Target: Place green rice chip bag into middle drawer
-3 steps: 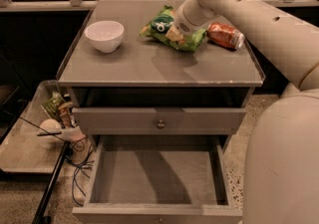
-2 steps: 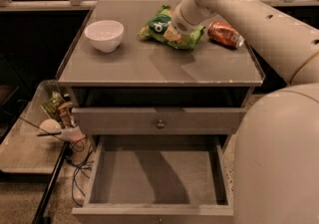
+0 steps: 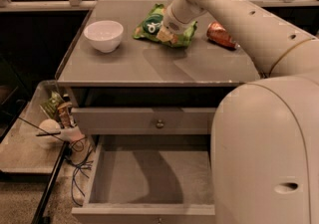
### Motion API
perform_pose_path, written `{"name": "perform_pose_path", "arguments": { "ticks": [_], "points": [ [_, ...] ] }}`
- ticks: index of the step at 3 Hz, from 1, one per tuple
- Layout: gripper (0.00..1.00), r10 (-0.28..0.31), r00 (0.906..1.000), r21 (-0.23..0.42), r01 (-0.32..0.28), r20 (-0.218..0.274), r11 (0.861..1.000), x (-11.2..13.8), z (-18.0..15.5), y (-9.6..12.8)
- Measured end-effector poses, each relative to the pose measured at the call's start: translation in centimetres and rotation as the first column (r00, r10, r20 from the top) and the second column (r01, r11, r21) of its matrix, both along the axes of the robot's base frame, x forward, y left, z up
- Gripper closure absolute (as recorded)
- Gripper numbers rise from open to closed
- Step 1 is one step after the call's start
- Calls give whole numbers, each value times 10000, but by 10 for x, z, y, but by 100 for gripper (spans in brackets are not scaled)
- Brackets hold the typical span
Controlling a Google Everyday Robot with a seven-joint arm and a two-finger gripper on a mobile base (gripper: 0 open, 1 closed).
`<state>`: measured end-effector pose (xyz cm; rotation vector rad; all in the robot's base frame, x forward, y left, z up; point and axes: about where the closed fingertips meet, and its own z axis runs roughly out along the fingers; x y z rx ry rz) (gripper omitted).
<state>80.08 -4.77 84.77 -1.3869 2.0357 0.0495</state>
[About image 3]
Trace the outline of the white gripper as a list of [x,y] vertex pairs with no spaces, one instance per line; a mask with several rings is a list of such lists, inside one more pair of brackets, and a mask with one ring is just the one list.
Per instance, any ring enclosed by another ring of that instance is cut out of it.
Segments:
[[176,44],[178,37],[189,25],[205,13],[205,10],[188,0],[173,0],[165,9],[157,38],[163,43]]

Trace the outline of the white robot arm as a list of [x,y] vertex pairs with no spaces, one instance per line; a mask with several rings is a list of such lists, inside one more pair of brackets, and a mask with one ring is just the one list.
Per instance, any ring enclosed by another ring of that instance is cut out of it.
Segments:
[[173,0],[159,35],[209,12],[262,79],[213,118],[216,224],[319,224],[319,40],[248,0]]

